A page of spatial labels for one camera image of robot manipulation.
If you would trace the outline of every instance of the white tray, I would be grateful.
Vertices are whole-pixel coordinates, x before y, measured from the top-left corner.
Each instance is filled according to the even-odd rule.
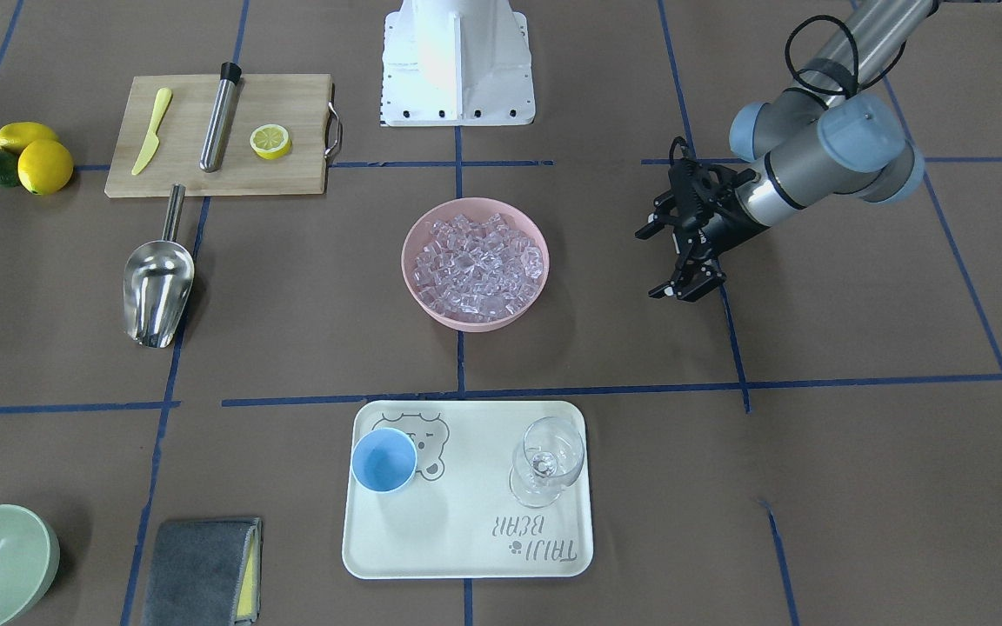
[[[353,444],[377,425],[423,441],[417,473],[392,494],[354,475],[346,488],[343,565],[358,578],[522,578],[581,574],[593,559],[589,459],[542,509],[509,492],[512,452],[528,425],[585,420],[561,401],[379,401],[354,418]]]

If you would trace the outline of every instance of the wooden cutting board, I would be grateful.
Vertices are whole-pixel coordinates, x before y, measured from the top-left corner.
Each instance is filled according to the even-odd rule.
[[[242,75],[222,165],[208,174],[199,169],[199,154],[218,83],[217,74],[135,77],[107,174],[108,197],[168,197],[174,182],[187,187],[187,195],[323,193],[331,76]],[[160,147],[149,165],[133,175],[130,169],[161,87],[172,90],[172,101],[156,130]],[[249,135],[263,123],[279,123],[289,130],[294,143],[290,154],[266,160],[254,152]]]

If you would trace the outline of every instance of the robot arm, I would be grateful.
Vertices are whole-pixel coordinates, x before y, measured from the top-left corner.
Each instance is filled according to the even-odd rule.
[[[655,198],[648,224],[636,237],[647,239],[671,226],[678,258],[670,280],[648,296],[695,301],[706,295],[726,279],[716,264],[719,253],[829,194],[897,201],[919,186],[926,165],[922,153],[891,109],[861,91],[894,66],[893,56],[898,60],[907,37],[939,3],[867,0],[846,23],[816,16],[796,28],[785,52],[795,82],[775,102],[741,109],[728,132],[734,153],[750,161],[747,169],[699,162],[687,143],[675,138],[671,189]],[[795,71],[792,40],[818,20],[839,24],[840,32]]]

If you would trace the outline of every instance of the cutting board handle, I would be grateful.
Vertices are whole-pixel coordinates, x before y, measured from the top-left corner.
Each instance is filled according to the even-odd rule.
[[[326,150],[323,150],[324,160],[331,159],[332,155],[338,153],[343,146],[343,120],[339,118],[339,111],[335,110],[335,104],[328,102],[327,109],[331,111],[331,117],[335,120],[335,140],[332,141]]]

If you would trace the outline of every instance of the black cap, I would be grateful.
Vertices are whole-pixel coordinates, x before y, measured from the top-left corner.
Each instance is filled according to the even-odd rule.
[[[234,63],[227,61],[222,64],[222,69],[219,70],[219,80],[229,80],[234,84],[238,83],[238,79],[241,78],[241,68],[235,66]]]

